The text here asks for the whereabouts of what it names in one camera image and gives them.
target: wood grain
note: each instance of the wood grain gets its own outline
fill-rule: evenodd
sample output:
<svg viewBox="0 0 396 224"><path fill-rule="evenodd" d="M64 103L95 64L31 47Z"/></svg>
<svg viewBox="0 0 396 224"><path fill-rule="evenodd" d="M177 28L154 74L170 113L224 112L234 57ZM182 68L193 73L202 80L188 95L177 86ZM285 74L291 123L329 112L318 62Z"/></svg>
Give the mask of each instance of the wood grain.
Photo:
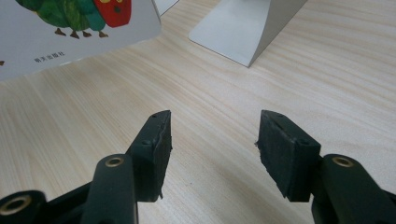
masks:
<svg viewBox="0 0 396 224"><path fill-rule="evenodd" d="M313 223L310 204L283 199L260 163L262 109L396 193L395 1L308 0L249 69L188 39L217 2L180 0L155 39L0 82L0 197L39 189L50 200L90 181L165 109L164 198L139 204L141 223Z"/></svg>

